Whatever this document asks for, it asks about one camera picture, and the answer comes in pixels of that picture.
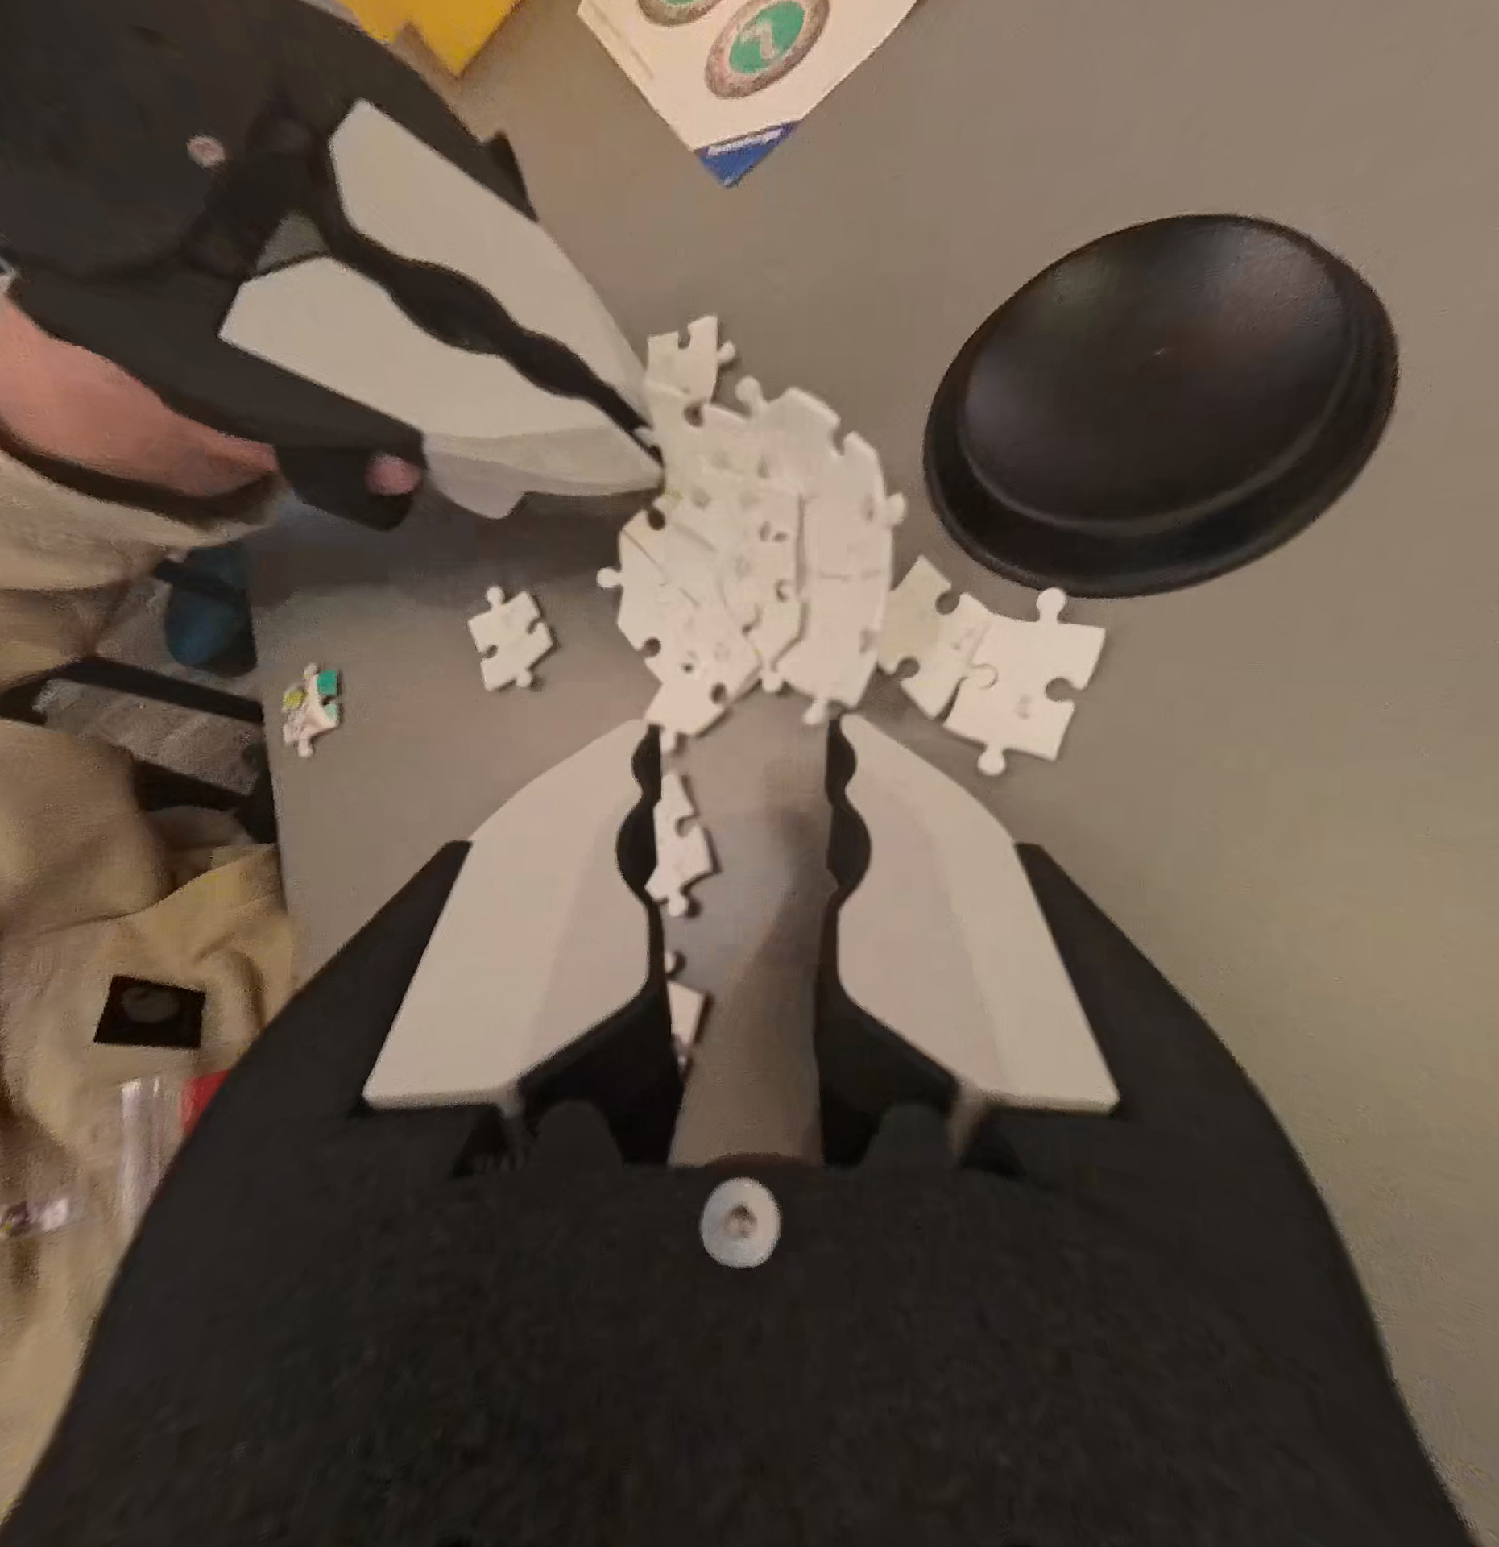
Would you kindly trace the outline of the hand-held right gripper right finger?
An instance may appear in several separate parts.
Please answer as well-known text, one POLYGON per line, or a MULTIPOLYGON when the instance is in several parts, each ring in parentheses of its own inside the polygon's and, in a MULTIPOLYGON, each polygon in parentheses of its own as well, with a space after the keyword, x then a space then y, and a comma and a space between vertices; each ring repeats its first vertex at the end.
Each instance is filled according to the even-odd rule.
POLYGON ((1108 1116, 1118 1079, 1009 829, 850 710, 829 727, 820 945, 823 1158, 860 1165, 892 1108, 1108 1116))

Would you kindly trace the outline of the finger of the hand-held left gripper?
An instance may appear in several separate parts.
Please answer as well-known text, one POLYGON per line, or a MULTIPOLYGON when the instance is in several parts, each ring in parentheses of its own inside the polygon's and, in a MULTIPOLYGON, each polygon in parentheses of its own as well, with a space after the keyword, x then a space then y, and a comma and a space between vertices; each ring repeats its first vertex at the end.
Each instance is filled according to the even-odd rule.
POLYGON ((424 431, 431 484, 479 516, 507 516, 532 492, 616 498, 661 486, 657 456, 601 406, 431 340, 335 258, 241 285, 221 342, 424 431))
POLYGON ((383 250, 341 260, 401 314, 383 410, 427 435, 639 435, 643 362, 528 206, 368 101, 329 152, 350 236, 383 250))

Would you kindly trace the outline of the blue floor object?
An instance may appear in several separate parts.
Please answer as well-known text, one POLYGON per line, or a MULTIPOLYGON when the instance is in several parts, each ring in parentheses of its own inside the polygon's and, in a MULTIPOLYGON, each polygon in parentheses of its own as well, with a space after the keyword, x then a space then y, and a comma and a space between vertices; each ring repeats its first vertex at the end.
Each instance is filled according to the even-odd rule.
POLYGON ((164 558, 164 645, 179 668, 241 678, 256 668, 250 564, 241 544, 164 558))

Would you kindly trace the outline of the person's cream sweatshirt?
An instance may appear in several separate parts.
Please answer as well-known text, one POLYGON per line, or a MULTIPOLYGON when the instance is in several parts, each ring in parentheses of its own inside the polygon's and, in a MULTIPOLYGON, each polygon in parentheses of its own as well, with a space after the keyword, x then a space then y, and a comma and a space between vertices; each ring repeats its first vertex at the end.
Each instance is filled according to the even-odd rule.
POLYGON ((0 1512, 122 1262, 122 1085, 233 1065, 297 987, 272 845, 145 814, 126 752, 0 722, 0 1512))

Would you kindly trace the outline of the person's left hand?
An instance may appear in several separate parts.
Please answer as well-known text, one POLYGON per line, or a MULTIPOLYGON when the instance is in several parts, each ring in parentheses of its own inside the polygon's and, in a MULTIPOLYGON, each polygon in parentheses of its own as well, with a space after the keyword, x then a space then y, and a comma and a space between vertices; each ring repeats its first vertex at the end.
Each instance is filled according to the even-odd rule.
POLYGON ((272 447, 175 411, 112 359, 53 340, 7 287, 0 431, 31 456, 179 495, 224 495, 279 474, 272 447))

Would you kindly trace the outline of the colourful puzzle ball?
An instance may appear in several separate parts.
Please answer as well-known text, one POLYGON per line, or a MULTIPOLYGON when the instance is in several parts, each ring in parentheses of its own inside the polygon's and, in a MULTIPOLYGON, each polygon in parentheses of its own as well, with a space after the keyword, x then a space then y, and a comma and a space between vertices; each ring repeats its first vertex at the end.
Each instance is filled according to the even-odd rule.
POLYGON ((643 401, 664 486, 598 573, 657 678, 643 722, 671 752, 744 693, 794 690, 806 723, 861 705, 895 573, 905 495, 872 442, 806 389, 743 374, 715 314, 649 340, 643 401))

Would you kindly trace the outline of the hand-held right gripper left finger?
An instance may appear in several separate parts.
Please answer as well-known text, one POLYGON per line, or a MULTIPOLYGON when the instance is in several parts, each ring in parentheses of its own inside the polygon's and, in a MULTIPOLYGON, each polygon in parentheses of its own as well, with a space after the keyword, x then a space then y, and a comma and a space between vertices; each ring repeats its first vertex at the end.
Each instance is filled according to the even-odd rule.
POLYGON ((664 1165, 682 1111, 664 920, 651 900, 661 739, 623 722, 512 791, 474 834, 364 1099, 497 1108, 528 1129, 603 1115, 664 1165))

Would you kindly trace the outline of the puzzle instruction leaflet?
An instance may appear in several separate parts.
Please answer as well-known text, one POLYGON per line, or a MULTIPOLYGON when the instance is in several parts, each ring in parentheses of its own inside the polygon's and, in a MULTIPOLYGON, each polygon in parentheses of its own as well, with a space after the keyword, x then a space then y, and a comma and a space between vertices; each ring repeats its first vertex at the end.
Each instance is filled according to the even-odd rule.
POLYGON ((913 10, 913 0, 584 0, 576 17, 733 189, 913 10))

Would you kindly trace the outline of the black ball stand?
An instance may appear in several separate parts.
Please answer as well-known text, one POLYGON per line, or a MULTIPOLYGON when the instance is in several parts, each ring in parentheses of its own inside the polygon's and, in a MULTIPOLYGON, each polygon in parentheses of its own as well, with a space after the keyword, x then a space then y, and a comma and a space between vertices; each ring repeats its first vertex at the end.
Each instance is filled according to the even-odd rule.
POLYGON ((1240 571, 1326 516, 1375 456, 1397 319, 1343 255, 1246 214, 1088 241, 957 351, 921 467, 987 571, 1143 596, 1240 571))

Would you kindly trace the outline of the yellow box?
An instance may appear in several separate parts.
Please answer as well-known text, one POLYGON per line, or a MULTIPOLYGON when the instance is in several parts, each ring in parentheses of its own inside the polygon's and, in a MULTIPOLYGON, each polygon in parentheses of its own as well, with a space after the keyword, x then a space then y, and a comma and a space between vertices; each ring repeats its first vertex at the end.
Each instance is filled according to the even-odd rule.
POLYGON ((414 32, 431 55, 459 78, 490 38, 512 17, 516 0, 341 0, 341 10, 379 43, 414 32))

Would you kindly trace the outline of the white-backed puzzle piece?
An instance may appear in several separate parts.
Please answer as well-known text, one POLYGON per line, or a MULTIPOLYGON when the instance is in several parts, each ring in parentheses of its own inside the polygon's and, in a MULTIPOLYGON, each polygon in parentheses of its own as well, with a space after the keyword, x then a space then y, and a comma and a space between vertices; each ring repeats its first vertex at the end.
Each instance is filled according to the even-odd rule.
POLYGON ((469 617, 469 638, 487 690, 538 687, 538 668, 556 647, 541 600, 503 588, 487 589, 487 608, 469 617))
POLYGON ((939 722, 968 678, 994 619, 987 605, 953 589, 928 558, 916 558, 889 592, 877 663, 925 719, 939 722))
POLYGON ((664 987, 668 987, 668 1017, 671 1017, 671 1044, 682 1074, 688 1074, 700 1025, 709 1020, 709 994, 688 987, 682 979, 684 957, 679 950, 664 950, 664 987))
POLYGON ((691 916, 691 890, 719 873, 719 854, 682 772, 661 776, 653 806, 653 869, 649 894, 673 920, 691 916))
POLYGON ((1084 690, 1103 657, 1108 631, 1065 617, 1070 592, 1038 592, 1038 617, 994 617, 959 681, 946 732, 978 743, 978 776, 1004 776, 1009 755, 1057 762, 1077 702, 1050 697, 1053 685, 1084 690))

